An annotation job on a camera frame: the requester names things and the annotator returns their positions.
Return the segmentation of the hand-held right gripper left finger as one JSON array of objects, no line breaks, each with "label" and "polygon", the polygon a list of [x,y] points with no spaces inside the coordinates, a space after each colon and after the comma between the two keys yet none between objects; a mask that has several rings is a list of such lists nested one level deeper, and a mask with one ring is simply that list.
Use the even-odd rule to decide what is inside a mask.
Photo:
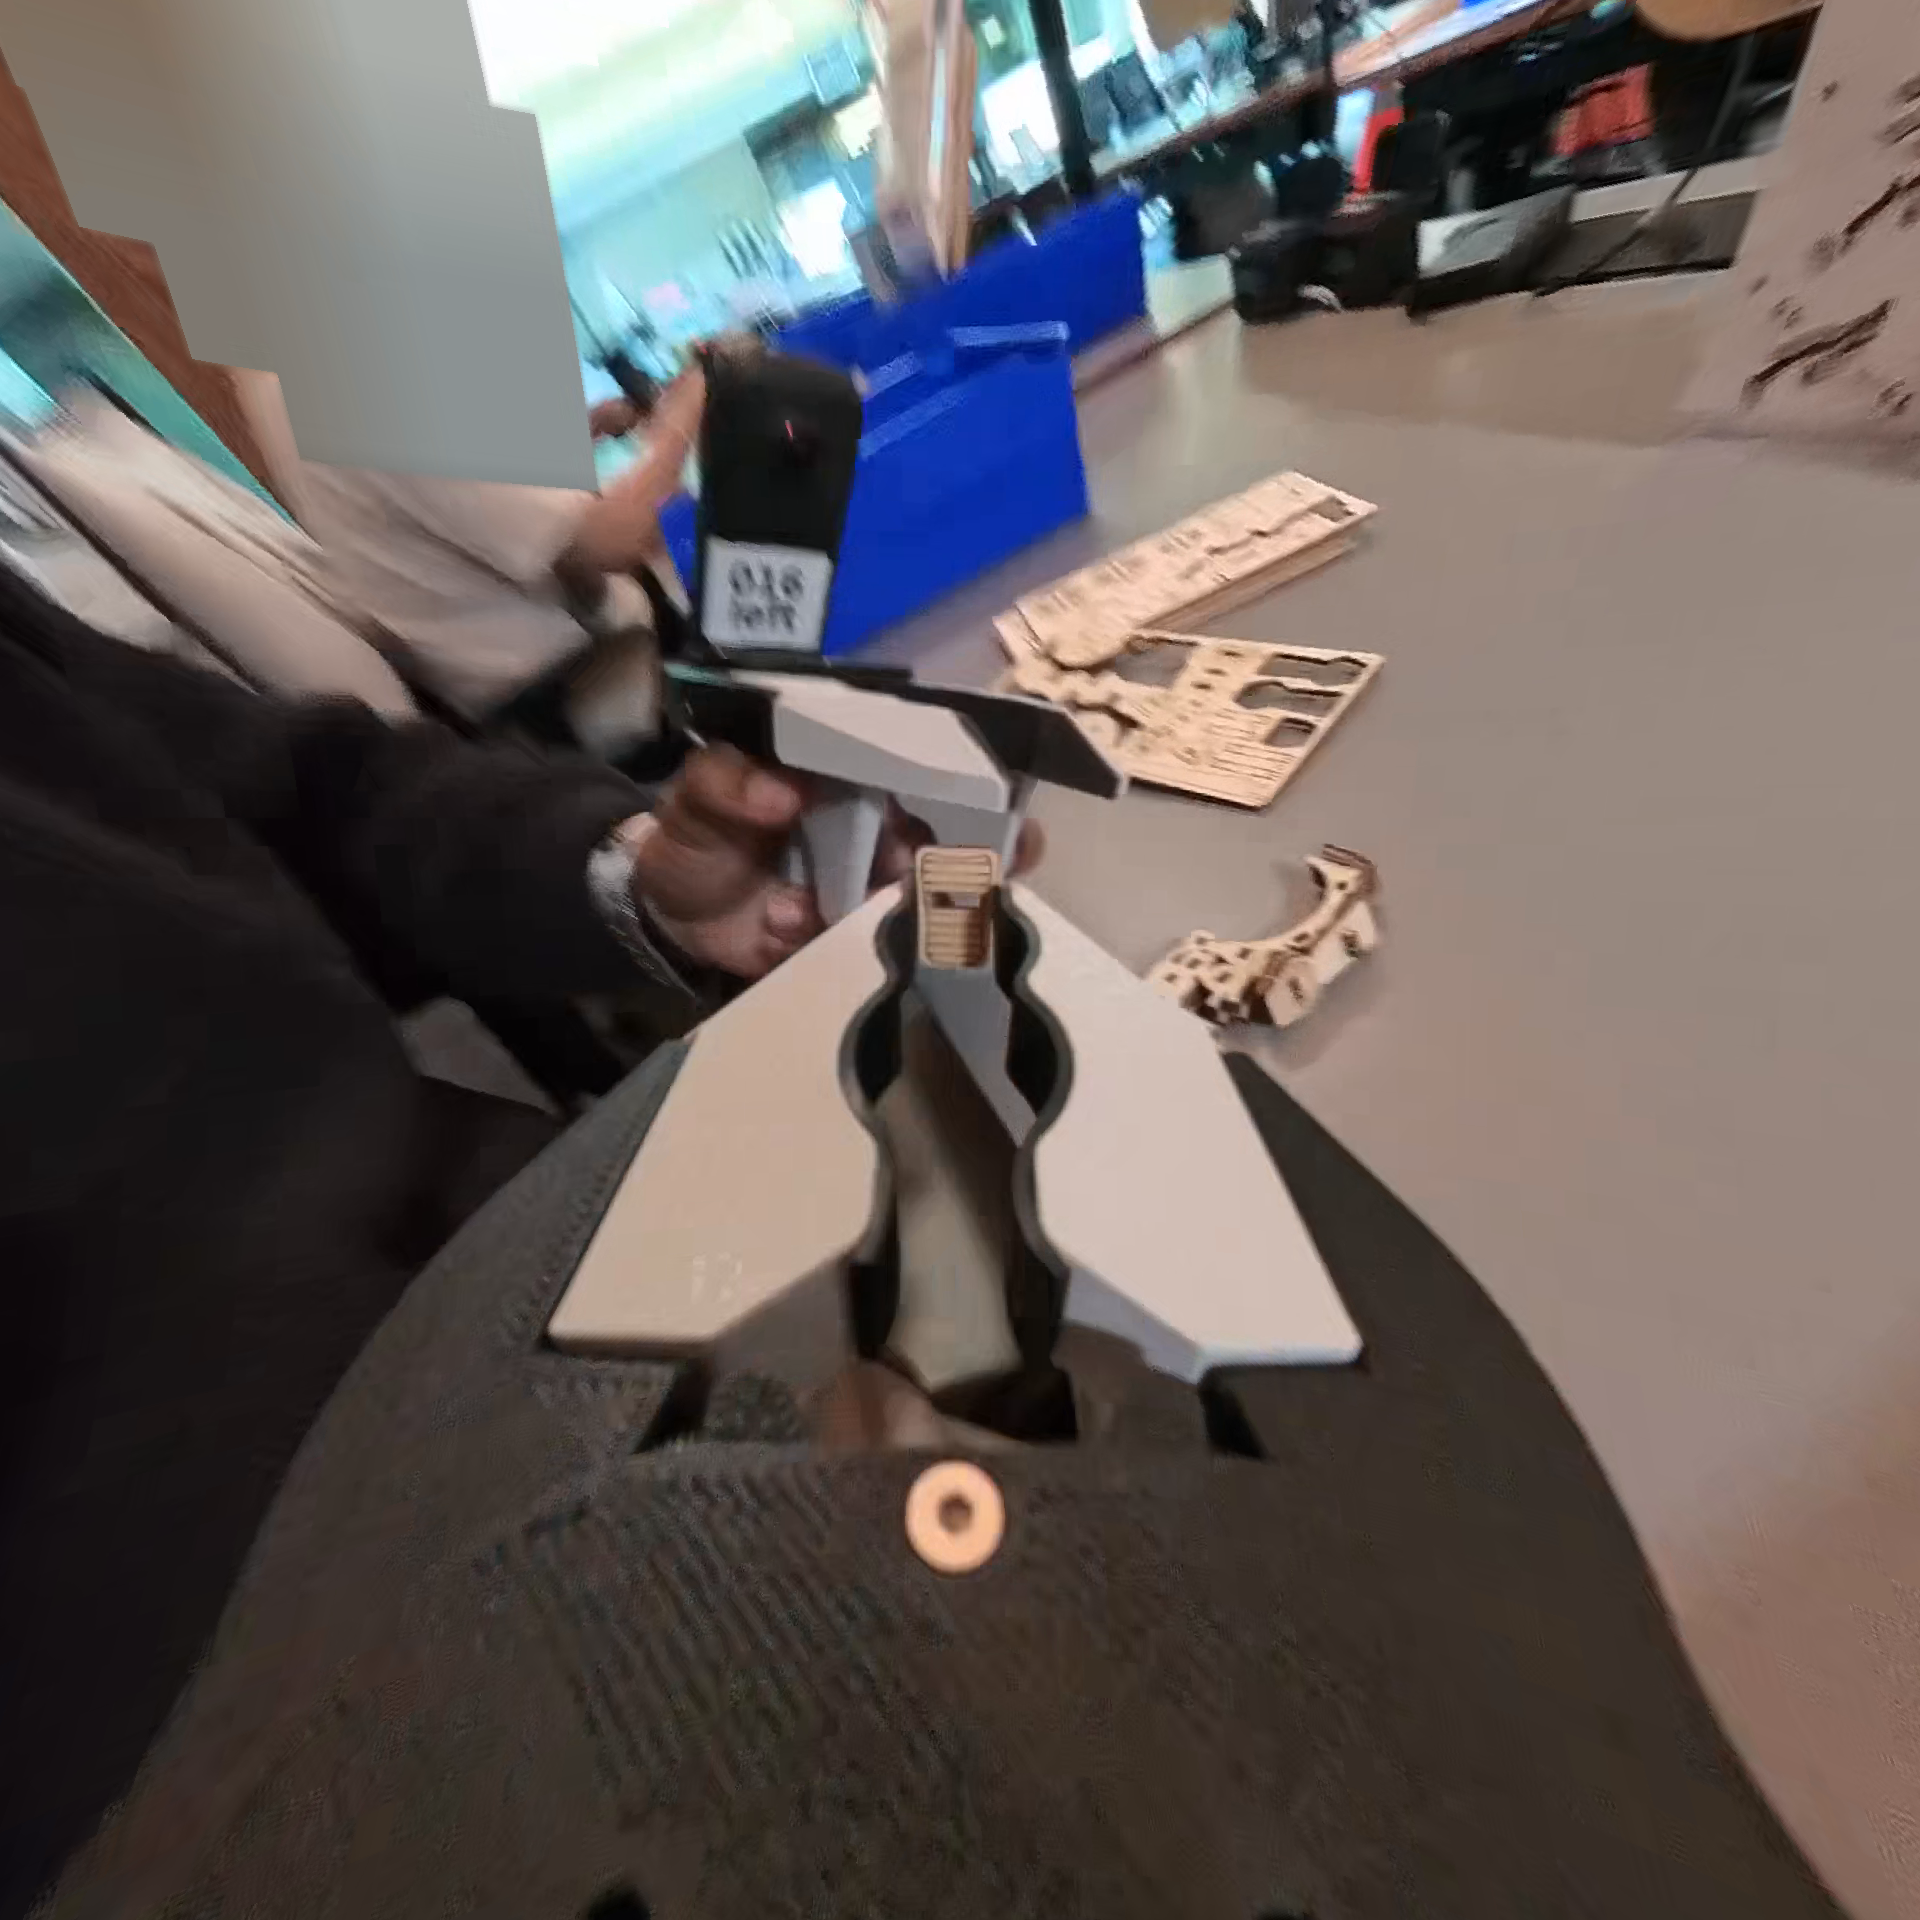
[{"label": "hand-held right gripper left finger", "polygon": [[689,1037],[657,1113],[545,1320],[560,1353],[843,1365],[850,1270],[882,1218],[880,1150],[848,1037],[882,995],[865,899]]}]

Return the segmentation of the stack of wooden parts sheets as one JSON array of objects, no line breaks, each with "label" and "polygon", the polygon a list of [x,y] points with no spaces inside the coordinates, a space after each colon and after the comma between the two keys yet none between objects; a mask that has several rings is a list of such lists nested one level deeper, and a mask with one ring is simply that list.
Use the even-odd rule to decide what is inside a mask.
[{"label": "stack of wooden parts sheets", "polygon": [[1018,597],[993,633],[1009,664],[1089,669],[1130,637],[1224,615],[1330,563],[1375,517],[1374,499],[1277,471]]}]

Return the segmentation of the wooden parts sheet with cutouts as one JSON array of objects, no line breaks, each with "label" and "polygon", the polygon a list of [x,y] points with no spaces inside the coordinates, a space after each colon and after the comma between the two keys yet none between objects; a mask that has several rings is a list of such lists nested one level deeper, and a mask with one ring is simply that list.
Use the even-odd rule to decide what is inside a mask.
[{"label": "wooden parts sheet with cutouts", "polygon": [[1165,627],[1066,663],[1013,615],[997,637],[998,688],[1064,709],[1130,783],[1247,810],[1293,783],[1384,664],[1368,650]]}]

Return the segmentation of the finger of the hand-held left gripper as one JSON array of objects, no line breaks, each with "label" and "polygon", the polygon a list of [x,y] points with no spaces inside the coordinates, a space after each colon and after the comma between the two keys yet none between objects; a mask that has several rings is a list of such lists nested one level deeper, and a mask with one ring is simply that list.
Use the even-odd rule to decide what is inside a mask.
[{"label": "finger of the hand-held left gripper", "polygon": [[776,762],[810,797],[800,818],[800,870],[823,920],[870,893],[894,814],[944,847],[986,847],[1006,872],[1031,861],[1029,760],[1041,703],[1023,694],[774,693]]},{"label": "finger of the hand-held left gripper", "polygon": [[1039,1353],[1022,1187],[1034,1113],[1009,1073],[1013,1010],[991,982],[923,974],[898,1037],[874,1107],[898,1273],[885,1355],[929,1393],[966,1393]]}]

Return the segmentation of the white instruction booklet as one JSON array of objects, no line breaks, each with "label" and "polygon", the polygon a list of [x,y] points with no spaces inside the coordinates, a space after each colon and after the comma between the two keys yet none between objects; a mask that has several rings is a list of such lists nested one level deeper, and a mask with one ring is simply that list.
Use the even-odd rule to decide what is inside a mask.
[{"label": "white instruction booklet", "polygon": [[1823,5],[1681,417],[1915,474],[1917,5]]}]

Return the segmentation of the wooden model assembly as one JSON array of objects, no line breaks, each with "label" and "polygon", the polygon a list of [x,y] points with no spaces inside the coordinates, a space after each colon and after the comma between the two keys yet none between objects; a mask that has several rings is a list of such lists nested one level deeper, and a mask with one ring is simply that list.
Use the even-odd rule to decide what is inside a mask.
[{"label": "wooden model assembly", "polygon": [[1306,1018],[1357,959],[1377,947],[1377,869],[1350,847],[1323,845],[1304,861],[1312,906],[1262,939],[1193,929],[1143,982],[1214,1029],[1289,1029]]}]

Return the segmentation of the silver wristwatch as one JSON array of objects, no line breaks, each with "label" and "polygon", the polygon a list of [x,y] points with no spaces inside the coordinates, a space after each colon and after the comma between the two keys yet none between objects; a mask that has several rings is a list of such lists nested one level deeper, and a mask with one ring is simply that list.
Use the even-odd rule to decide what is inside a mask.
[{"label": "silver wristwatch", "polygon": [[587,854],[584,886],[593,914],[635,967],[651,975],[664,975],[667,963],[654,942],[654,922],[635,880],[637,854],[643,850],[654,824],[654,816],[641,810],[610,827]]}]

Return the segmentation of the person's left hand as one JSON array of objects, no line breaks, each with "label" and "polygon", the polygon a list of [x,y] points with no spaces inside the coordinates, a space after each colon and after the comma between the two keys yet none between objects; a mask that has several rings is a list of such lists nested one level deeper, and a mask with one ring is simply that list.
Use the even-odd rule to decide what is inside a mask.
[{"label": "person's left hand", "polygon": [[693,751],[657,803],[626,822],[631,897],[697,968],[753,981],[807,945],[823,919],[784,872],[801,783],[728,745]]}]

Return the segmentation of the grey desk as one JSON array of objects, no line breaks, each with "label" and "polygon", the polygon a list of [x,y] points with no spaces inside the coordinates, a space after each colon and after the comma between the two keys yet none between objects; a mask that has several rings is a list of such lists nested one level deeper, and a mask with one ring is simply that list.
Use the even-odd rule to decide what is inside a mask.
[{"label": "grey desk", "polygon": [[1259,814],[1045,799],[1039,889],[1141,967],[1377,863],[1262,1064],[1525,1335],[1807,1857],[1915,1914],[1915,480],[1679,438],[1710,309],[1210,317],[1082,387],[1088,521],[870,656],[993,679],[1018,594],[1281,467],[1375,502],[1201,619],[1377,653],[1330,742]]}]

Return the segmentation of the person's left forearm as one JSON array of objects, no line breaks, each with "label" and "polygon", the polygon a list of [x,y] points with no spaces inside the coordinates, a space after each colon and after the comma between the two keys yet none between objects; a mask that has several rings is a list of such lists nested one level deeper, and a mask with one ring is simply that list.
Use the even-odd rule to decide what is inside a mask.
[{"label": "person's left forearm", "polygon": [[423,1001],[539,1010],[651,975],[584,886],[651,797],[578,753],[287,699],[93,630],[3,571],[3,1093],[279,1079],[397,1050]]}]

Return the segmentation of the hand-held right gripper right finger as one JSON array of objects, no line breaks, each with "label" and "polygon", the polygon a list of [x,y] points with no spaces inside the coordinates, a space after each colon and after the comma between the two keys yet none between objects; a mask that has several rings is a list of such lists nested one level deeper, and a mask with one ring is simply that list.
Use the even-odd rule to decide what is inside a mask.
[{"label": "hand-held right gripper right finger", "polygon": [[1115,1336],[1173,1379],[1342,1367],[1360,1331],[1208,1031],[1014,881],[998,893],[1022,1353]]}]

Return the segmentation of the small slotted wooden piece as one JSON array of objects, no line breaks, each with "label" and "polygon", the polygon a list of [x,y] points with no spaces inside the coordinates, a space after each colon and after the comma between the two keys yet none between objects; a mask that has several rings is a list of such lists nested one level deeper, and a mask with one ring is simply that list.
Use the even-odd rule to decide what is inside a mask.
[{"label": "small slotted wooden piece", "polygon": [[998,899],[1001,863],[991,847],[921,847],[914,866],[919,968],[985,968],[993,959]]}]

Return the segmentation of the blue plastic bin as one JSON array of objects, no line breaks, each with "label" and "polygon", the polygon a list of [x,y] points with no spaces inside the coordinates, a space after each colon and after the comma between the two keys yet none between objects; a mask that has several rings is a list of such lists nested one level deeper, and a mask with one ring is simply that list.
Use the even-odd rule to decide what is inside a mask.
[{"label": "blue plastic bin", "polygon": [[[1014,358],[971,374],[906,371],[877,394],[850,374],[862,394],[862,438],[825,656],[850,656],[1088,517],[1075,400],[1056,360]],[[659,517],[685,599],[695,453],[693,466],[693,491],[674,495]]]},{"label": "blue plastic bin", "polygon": [[771,346],[854,371],[877,394],[906,371],[959,377],[1001,360],[1056,360],[1066,393],[1080,358],[1144,325],[1135,197],[1072,207],[1029,235],[991,240],[950,278],[896,299],[816,304],[771,327]]}]

